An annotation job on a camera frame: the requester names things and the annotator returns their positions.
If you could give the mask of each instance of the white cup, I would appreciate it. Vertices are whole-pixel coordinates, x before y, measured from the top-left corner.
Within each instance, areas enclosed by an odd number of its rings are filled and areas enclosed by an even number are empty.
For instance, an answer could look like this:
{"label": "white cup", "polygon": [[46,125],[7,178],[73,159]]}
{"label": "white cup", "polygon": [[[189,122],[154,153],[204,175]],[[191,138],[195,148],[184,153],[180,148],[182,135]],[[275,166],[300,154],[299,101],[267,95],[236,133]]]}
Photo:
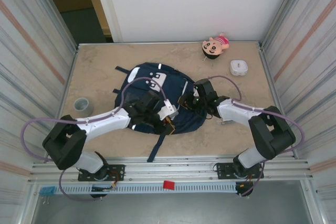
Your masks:
{"label": "white cup", "polygon": [[73,103],[73,107],[80,114],[82,118],[87,118],[93,112],[93,106],[89,103],[89,100],[84,97],[78,98]]}

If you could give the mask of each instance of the marble surface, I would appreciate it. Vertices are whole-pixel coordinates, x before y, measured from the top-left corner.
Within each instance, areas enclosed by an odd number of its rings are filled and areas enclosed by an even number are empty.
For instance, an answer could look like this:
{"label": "marble surface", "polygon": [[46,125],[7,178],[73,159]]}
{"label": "marble surface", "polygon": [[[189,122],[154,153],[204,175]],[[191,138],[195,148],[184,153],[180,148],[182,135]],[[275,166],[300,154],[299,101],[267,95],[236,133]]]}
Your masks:
{"label": "marble surface", "polygon": [[[243,94],[242,103],[267,107],[273,105],[269,86],[260,61],[256,44],[233,42],[219,58],[205,60],[201,44],[151,44],[151,45],[82,45],[67,94],[63,114],[73,118],[79,115],[73,109],[74,101],[86,97],[93,104],[92,115],[113,109],[116,94],[125,74],[116,66],[132,69],[146,61],[167,64],[199,80],[213,75],[225,75],[237,83]],[[248,64],[248,73],[242,77],[230,74],[229,63],[242,59]],[[238,97],[235,87],[224,79],[212,80],[218,95]],[[148,156],[156,144],[157,135],[117,130],[99,136],[85,145],[86,150],[98,151],[104,157]],[[197,131],[167,136],[158,156],[238,154],[253,146],[249,128],[237,123],[220,125],[219,119],[206,120]]]}

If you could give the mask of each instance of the striped wall panel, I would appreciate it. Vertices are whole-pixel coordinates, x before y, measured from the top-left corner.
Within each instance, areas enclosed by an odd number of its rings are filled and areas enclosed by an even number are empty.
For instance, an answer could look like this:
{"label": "striped wall panel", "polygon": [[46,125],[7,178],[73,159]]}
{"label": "striped wall panel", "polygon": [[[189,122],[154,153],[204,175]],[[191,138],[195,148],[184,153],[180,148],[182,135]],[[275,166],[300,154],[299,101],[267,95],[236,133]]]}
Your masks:
{"label": "striped wall panel", "polygon": [[[56,117],[76,45],[50,0],[0,0],[0,223],[16,223],[30,168],[37,160],[20,144],[20,128],[32,118]],[[28,147],[52,125],[28,128]]]}
{"label": "striped wall panel", "polygon": [[336,0],[293,0],[264,45],[284,111],[307,135],[299,155],[336,223]]}

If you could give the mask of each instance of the navy backpack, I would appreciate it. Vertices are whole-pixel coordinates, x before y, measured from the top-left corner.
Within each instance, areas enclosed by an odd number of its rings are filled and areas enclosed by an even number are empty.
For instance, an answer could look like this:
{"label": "navy backpack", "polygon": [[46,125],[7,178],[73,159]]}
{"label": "navy backpack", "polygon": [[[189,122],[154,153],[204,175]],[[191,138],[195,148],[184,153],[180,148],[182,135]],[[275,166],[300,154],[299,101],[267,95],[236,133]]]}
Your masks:
{"label": "navy backpack", "polygon": [[[203,125],[207,114],[205,110],[201,110],[198,114],[196,114],[195,112],[186,110],[178,104],[178,100],[182,94],[184,94],[185,92],[191,92],[194,89],[194,81],[187,75],[175,70],[170,66],[150,62],[137,65],[132,70],[126,70],[121,67],[116,67],[115,69],[127,74],[127,77],[122,84],[120,90],[123,90],[123,88],[129,82],[138,77],[149,77],[155,80],[162,87],[163,91],[167,96],[167,99],[169,99],[171,104],[174,104],[176,106],[179,112],[179,114],[172,120],[175,126],[175,131],[173,132],[173,134],[195,131]],[[121,102],[120,90],[114,89],[113,91],[114,93],[118,94],[117,98],[115,99],[115,107],[118,107]],[[125,90],[124,102],[137,99],[150,90],[159,92],[160,88],[151,81],[136,81]],[[139,132],[155,134],[153,127],[147,124],[139,124],[132,129]],[[160,135],[159,140],[154,146],[147,162],[152,162],[154,160],[155,155],[164,140],[164,137],[164,135]]]}

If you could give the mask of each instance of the stuffed doll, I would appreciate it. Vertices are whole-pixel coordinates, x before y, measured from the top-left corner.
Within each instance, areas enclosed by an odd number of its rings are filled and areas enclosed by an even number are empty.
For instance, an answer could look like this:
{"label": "stuffed doll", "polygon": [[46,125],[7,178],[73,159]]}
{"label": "stuffed doll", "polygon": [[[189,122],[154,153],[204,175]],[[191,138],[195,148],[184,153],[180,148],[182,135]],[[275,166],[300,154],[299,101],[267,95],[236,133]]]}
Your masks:
{"label": "stuffed doll", "polygon": [[224,37],[224,34],[221,33],[216,38],[209,38],[209,41],[204,41],[202,43],[202,50],[204,55],[209,59],[216,59],[224,49],[229,48],[229,40]]}

